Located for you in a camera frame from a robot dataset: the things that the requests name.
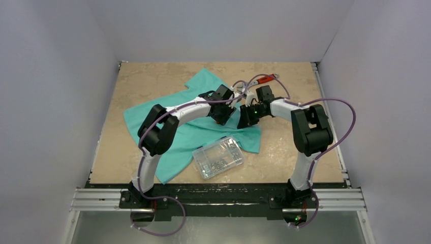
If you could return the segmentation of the teal t-shirt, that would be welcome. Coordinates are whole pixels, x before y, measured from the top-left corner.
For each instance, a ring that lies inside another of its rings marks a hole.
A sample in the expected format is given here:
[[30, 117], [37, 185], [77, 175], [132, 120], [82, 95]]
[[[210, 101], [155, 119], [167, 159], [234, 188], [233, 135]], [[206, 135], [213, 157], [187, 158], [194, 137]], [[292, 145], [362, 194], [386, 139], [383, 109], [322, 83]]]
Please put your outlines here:
[[[160, 97], [131, 107], [124, 111], [124, 119], [129, 133], [135, 142], [139, 141], [137, 132], [144, 119], [155, 104], [164, 107], [179, 105], [196, 98], [199, 94], [216, 90], [223, 81], [209, 70], [203, 68], [186, 82], [187, 90]], [[237, 129], [240, 112], [235, 111], [224, 126], [216, 124], [210, 117], [198, 118], [180, 126], [169, 150], [161, 157], [156, 169], [158, 180], [166, 184], [180, 174], [192, 161], [192, 152], [204, 145], [211, 144], [222, 137], [232, 136], [239, 146], [250, 153], [259, 153], [261, 130], [258, 126]]]

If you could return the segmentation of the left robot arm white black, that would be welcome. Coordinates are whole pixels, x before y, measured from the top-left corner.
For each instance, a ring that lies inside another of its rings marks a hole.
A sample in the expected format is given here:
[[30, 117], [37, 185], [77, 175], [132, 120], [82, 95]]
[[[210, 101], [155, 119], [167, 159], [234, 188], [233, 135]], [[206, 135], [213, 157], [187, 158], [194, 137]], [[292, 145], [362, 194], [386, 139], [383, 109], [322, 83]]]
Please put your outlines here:
[[154, 187], [153, 178], [160, 158], [171, 147], [180, 126], [201, 117], [211, 117], [224, 125], [235, 111], [236, 102], [243, 96], [233, 87], [220, 85], [217, 90], [202, 93], [183, 104], [171, 107], [154, 105], [137, 132], [142, 158], [137, 175], [131, 181], [135, 189], [132, 202], [145, 208], [157, 199], [149, 192]]

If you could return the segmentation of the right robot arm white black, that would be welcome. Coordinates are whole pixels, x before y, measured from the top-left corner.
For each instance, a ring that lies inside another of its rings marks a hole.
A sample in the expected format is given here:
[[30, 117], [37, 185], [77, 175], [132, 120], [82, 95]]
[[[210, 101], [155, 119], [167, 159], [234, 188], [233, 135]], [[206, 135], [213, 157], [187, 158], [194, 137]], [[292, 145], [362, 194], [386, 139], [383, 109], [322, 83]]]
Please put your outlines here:
[[301, 106], [286, 98], [275, 97], [266, 85], [256, 90], [258, 102], [240, 107], [238, 129], [256, 125], [265, 116], [291, 122], [294, 145], [298, 151], [294, 171], [287, 182], [283, 201], [297, 207], [312, 194], [314, 167], [318, 155], [333, 143], [333, 133], [322, 105]]

